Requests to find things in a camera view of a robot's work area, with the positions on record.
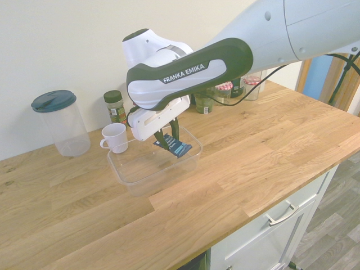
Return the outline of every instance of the mug handle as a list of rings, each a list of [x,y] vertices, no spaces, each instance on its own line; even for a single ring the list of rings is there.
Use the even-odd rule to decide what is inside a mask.
[[[101,146],[102,148],[104,148],[104,149],[110,149],[109,146],[104,146],[104,142],[106,142],[106,140],[105,140],[105,139],[102,139],[102,140],[100,141],[100,146]]]

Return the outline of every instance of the wooden countertop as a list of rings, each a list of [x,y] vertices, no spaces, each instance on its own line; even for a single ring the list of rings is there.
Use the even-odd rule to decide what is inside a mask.
[[[132,197],[100,148],[0,161],[0,269],[177,269],[360,149],[360,119],[267,82],[255,102],[179,117],[196,171]]]

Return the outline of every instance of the blue wall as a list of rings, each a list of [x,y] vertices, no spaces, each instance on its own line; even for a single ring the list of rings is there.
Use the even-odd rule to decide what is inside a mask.
[[[331,61],[331,56],[319,56],[312,60],[304,86],[304,95],[319,99]]]

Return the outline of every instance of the white mug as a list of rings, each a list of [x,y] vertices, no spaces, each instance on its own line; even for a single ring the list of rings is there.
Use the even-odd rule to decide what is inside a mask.
[[[110,149],[114,153],[119,154],[128,148],[128,139],[126,136],[126,126],[122,123],[112,123],[104,127],[101,131],[104,139],[101,140],[100,146]]]

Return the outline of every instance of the jar lid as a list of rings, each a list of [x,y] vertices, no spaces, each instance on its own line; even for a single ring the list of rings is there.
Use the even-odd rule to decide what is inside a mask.
[[[118,90],[111,90],[103,94],[106,103],[116,103],[123,99],[122,94]]]
[[[217,90],[230,90],[232,88],[231,82],[225,82],[215,86]]]
[[[244,78],[244,83],[250,85],[250,86],[255,86],[260,82],[260,78],[256,77],[256,76],[249,76]]]
[[[34,99],[31,106],[38,113],[50,113],[64,109],[77,100],[76,95],[68,90],[57,90],[42,94]]]

